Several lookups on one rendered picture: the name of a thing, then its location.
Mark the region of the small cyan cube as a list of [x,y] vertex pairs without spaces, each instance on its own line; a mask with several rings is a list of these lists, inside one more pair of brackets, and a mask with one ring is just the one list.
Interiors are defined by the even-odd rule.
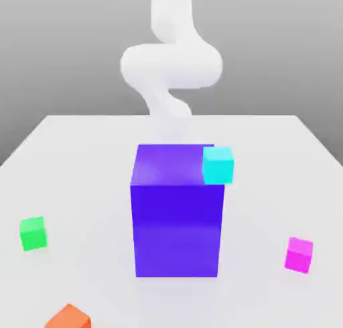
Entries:
[[231,184],[234,175],[234,156],[229,147],[203,148],[203,178],[205,184]]

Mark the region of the small green cube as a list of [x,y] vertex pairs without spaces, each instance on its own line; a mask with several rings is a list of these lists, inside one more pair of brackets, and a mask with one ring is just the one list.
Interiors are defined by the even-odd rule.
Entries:
[[43,216],[20,221],[19,233],[24,251],[45,248],[48,245]]

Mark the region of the small magenta cube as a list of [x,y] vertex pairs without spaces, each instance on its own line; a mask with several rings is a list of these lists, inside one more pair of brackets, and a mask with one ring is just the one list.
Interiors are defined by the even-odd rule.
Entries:
[[313,242],[290,237],[284,267],[289,270],[307,274],[312,262]]

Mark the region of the small orange cube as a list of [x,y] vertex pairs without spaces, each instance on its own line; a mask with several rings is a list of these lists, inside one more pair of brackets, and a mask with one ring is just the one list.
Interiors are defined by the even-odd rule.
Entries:
[[67,304],[56,313],[44,328],[92,328],[90,317],[74,305]]

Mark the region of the large purple box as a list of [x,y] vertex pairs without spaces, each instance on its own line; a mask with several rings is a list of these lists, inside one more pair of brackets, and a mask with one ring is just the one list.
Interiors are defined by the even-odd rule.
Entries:
[[207,185],[203,145],[140,144],[130,184],[138,277],[218,274],[223,185]]

